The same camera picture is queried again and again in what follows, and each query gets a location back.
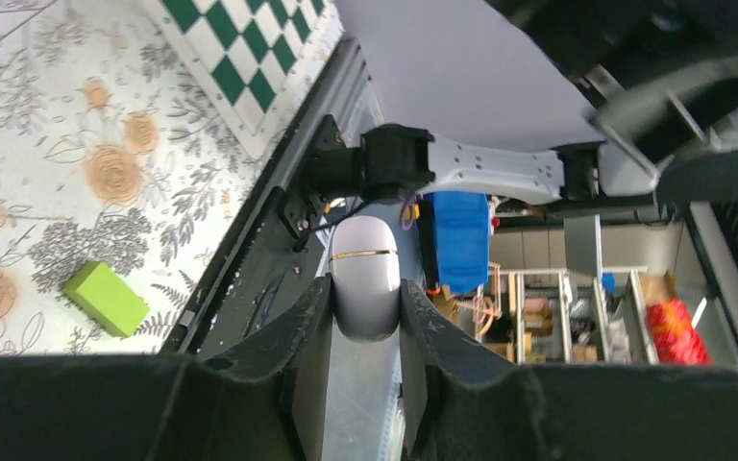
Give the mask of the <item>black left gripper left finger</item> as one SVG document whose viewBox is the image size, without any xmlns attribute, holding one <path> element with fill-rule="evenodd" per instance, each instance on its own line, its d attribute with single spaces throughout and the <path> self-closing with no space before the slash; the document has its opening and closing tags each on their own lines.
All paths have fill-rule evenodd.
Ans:
<svg viewBox="0 0 738 461">
<path fill-rule="evenodd" d="M 238 344 L 0 357 L 0 460 L 318 460 L 332 279 Z"/>
</svg>

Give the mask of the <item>white oval earbud charging case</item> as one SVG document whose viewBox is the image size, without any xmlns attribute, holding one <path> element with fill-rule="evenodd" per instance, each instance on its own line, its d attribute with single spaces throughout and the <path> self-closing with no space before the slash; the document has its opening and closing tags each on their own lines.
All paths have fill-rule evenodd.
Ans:
<svg viewBox="0 0 738 461">
<path fill-rule="evenodd" d="M 336 226 L 330 273 L 334 316 L 354 342 L 377 343 L 399 324 L 401 273 L 395 236 L 374 216 L 353 216 Z"/>
</svg>

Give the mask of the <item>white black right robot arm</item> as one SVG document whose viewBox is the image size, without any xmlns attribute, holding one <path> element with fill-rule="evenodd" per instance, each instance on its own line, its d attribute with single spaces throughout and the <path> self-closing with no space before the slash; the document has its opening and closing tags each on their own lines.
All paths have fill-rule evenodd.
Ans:
<svg viewBox="0 0 738 461">
<path fill-rule="evenodd" d="M 496 1 L 593 106 L 599 141 L 538 152 L 385 124 L 356 147 L 307 151 L 307 187 L 395 203 L 503 196 L 563 213 L 738 201 L 738 1 Z"/>
</svg>

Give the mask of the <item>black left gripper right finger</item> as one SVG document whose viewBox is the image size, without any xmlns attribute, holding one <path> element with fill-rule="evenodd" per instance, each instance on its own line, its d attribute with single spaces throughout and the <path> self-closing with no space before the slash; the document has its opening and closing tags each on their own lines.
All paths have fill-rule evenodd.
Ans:
<svg viewBox="0 0 738 461">
<path fill-rule="evenodd" d="M 400 288 L 413 460 L 738 460 L 738 370 L 517 365 Z"/>
</svg>

